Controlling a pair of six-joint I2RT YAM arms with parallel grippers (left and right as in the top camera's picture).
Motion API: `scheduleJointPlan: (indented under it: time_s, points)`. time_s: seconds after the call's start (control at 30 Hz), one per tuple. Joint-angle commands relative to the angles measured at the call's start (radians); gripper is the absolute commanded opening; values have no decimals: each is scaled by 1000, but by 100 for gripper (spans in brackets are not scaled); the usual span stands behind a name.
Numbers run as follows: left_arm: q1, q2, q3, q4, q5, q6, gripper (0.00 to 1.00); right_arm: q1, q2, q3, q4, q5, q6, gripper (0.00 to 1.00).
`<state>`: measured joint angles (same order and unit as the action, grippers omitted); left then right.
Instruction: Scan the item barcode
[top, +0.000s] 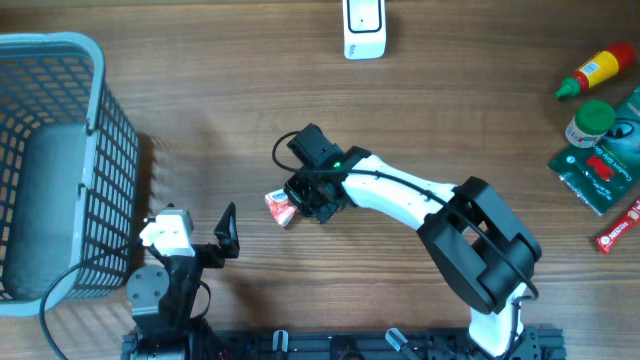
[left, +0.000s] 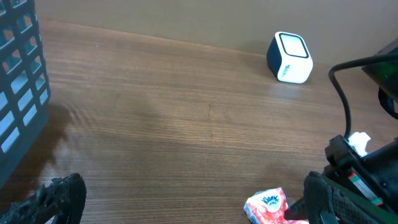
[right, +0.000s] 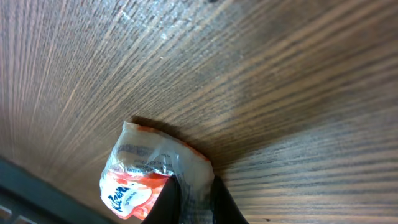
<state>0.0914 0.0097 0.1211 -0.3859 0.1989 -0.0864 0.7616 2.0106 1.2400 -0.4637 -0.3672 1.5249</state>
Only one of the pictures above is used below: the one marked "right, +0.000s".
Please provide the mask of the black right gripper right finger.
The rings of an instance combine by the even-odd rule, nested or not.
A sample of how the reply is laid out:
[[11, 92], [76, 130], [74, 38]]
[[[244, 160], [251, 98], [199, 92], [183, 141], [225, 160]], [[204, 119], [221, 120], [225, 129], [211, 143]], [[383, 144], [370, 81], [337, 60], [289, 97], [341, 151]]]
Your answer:
[[248, 224], [219, 176], [211, 186], [213, 224]]

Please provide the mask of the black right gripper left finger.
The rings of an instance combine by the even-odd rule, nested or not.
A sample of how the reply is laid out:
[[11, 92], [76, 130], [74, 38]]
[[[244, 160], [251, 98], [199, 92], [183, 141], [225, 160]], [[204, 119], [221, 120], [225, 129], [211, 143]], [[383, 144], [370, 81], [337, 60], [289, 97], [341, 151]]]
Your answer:
[[142, 224], [179, 224], [181, 189], [176, 176], [165, 183], [158, 199]]

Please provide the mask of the red white small box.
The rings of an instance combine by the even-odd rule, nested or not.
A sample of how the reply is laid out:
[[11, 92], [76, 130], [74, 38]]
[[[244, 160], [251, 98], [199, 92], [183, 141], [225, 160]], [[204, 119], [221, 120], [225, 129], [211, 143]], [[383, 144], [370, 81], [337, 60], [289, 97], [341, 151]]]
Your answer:
[[171, 176], [181, 189], [179, 223], [211, 223], [211, 162], [168, 134], [125, 122], [101, 174], [101, 199], [119, 218], [143, 220]]

